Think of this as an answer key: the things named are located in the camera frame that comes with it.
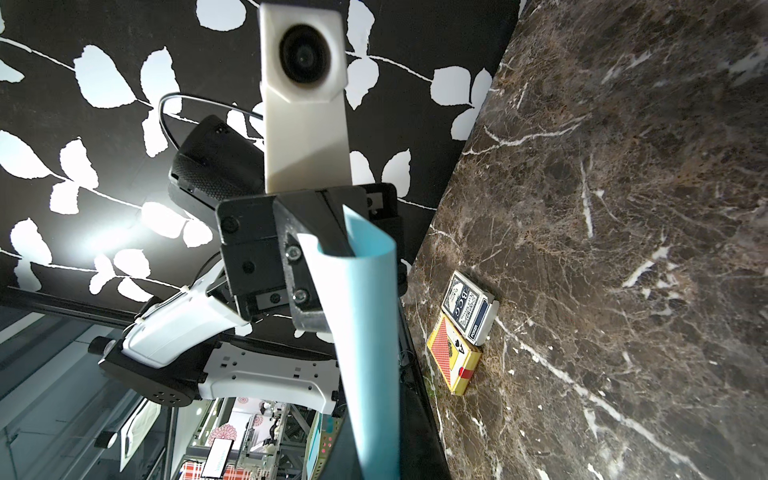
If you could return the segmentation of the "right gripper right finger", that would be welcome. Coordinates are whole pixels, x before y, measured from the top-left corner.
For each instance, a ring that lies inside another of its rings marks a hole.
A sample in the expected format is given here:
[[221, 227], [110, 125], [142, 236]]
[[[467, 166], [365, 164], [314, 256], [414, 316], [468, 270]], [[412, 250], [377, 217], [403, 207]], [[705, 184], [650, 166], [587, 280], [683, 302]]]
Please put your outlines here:
[[451, 478], [423, 375], [416, 359], [401, 368], [400, 478]]

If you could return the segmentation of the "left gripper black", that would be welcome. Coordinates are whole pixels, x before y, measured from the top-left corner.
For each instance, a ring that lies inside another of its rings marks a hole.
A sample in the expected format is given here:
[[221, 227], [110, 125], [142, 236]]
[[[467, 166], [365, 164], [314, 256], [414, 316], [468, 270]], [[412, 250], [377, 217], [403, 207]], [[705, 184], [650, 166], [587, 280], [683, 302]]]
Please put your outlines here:
[[310, 249], [301, 234], [315, 238], [332, 256], [353, 254], [350, 206], [395, 242], [395, 259], [404, 253], [403, 221], [396, 187], [390, 183], [330, 187], [230, 199], [216, 209], [221, 254], [237, 311], [253, 321], [287, 306], [296, 329], [330, 332], [311, 273]]

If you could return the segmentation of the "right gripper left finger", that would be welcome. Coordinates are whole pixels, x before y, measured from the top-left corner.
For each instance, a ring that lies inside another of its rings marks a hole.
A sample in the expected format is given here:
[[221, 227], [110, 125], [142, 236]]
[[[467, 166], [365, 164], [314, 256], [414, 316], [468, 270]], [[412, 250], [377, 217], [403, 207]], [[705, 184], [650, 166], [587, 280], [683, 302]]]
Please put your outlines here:
[[320, 417], [320, 451], [316, 466], [318, 479], [362, 480], [362, 467], [358, 459], [351, 421], [347, 417]]

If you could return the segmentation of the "white square paper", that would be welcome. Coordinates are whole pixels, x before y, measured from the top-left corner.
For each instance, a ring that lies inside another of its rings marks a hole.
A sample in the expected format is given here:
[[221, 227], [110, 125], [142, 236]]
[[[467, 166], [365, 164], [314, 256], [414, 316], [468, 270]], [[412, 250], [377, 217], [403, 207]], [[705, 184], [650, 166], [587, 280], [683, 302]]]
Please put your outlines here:
[[350, 257], [310, 249], [312, 274], [333, 336], [349, 420], [365, 479], [400, 476], [399, 297], [395, 241], [346, 207], [352, 227]]

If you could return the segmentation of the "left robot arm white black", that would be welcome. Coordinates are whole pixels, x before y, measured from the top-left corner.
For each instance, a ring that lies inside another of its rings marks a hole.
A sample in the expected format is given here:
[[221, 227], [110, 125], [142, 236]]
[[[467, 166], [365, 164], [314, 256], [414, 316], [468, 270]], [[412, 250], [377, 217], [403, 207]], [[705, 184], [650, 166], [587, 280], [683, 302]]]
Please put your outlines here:
[[269, 195], [262, 153], [213, 115], [179, 147], [169, 182], [176, 204], [199, 206], [218, 228], [220, 261], [172, 297], [149, 298], [118, 339], [94, 339], [88, 350], [100, 368], [169, 407], [248, 396], [342, 415], [335, 354], [280, 339], [289, 327], [329, 331], [298, 235], [313, 233], [331, 252], [349, 252], [349, 206], [401, 242], [395, 187], [368, 182]]

